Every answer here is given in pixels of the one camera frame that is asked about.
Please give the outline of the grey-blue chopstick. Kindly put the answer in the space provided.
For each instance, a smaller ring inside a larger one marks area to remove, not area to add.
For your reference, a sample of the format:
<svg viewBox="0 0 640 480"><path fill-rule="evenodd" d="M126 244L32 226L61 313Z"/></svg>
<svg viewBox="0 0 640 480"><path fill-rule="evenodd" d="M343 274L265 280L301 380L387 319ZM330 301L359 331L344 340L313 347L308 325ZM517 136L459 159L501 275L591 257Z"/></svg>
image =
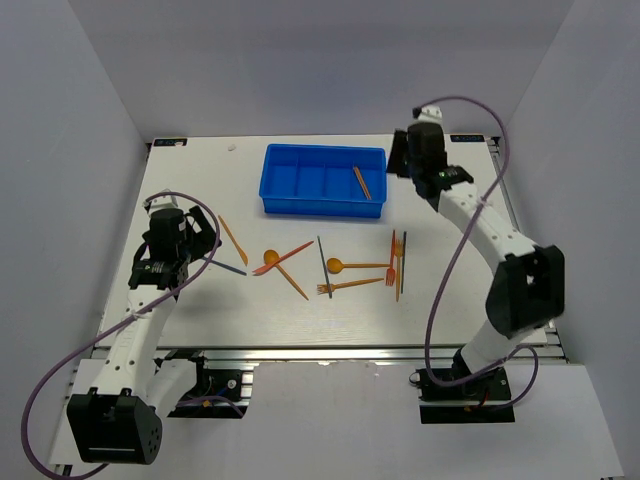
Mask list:
<svg viewBox="0 0 640 480"><path fill-rule="evenodd" d="M332 291L332 287L331 287L331 283L330 283L330 279L329 279L329 272L328 272L328 268L327 268L327 265L326 265L325 255L324 255L323 248L322 248L322 243L321 243L321 238L320 238L319 235L316 237L316 240L317 240L317 244L318 244L318 248L319 248L319 253L320 253L320 258L321 258L321 263L322 263L322 269L323 269L323 274L324 274L324 279L325 279L325 282L324 282L323 286L327 290L327 295L328 295L329 299L332 299L333 298L333 291Z"/></svg>
<svg viewBox="0 0 640 480"><path fill-rule="evenodd" d="M400 278L400 295L404 294L404 284L405 284L405 261L406 261L406 241L407 241L407 231L403 232L402 238L402 251L401 251L401 278Z"/></svg>

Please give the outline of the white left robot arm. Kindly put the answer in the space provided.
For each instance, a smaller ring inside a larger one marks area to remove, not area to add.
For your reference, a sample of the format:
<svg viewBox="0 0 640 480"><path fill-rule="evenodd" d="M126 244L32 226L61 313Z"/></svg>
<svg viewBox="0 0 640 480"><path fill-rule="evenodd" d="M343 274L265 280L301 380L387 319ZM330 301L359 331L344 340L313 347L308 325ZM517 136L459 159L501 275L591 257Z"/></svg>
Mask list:
<svg viewBox="0 0 640 480"><path fill-rule="evenodd" d="M148 208L149 228L128 279L125 314L109 354L85 394L74 394L67 418L82 461L151 464L162 421L183 394L205 396L211 374L189 360L156 362L164 325L177 305L188 267L219 245L216 230L198 206L183 211L169 200Z"/></svg>

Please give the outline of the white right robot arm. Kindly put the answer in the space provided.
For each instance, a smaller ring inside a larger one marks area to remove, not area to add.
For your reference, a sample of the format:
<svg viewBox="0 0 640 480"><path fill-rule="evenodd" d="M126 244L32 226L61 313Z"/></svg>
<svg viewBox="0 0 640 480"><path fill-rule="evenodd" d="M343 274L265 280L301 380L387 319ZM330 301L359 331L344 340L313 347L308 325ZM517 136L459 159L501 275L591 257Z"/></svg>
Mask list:
<svg viewBox="0 0 640 480"><path fill-rule="evenodd" d="M456 352L453 390L472 399L532 331L565 310L565 257L518 232L481 197L473 177L449 164L445 135L437 123L418 121L397 130L387 171L412 180L416 193L450 221L480 253L493 279L485 301L487 319Z"/></svg>

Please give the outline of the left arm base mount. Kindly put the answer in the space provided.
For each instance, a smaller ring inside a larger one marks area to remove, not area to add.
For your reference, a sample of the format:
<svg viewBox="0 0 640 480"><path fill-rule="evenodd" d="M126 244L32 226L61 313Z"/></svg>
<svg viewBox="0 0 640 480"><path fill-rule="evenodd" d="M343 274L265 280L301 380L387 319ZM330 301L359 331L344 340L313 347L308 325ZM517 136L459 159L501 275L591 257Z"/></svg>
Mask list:
<svg viewBox="0 0 640 480"><path fill-rule="evenodd" d="M170 418L239 419L248 408L243 394L246 373L239 364L215 360L204 350L174 349L165 360L188 360L195 365L196 383L182 395Z"/></svg>

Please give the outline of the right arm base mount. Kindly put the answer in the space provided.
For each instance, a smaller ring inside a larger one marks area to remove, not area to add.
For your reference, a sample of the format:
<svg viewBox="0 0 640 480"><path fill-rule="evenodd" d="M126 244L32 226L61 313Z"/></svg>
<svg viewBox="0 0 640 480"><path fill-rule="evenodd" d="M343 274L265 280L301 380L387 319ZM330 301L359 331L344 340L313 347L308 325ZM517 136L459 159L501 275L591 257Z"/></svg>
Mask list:
<svg viewBox="0 0 640 480"><path fill-rule="evenodd" d="M483 376L454 387L432 382L422 368L409 376L419 391L420 421L423 425L507 424L515 422L506 371L499 367Z"/></svg>

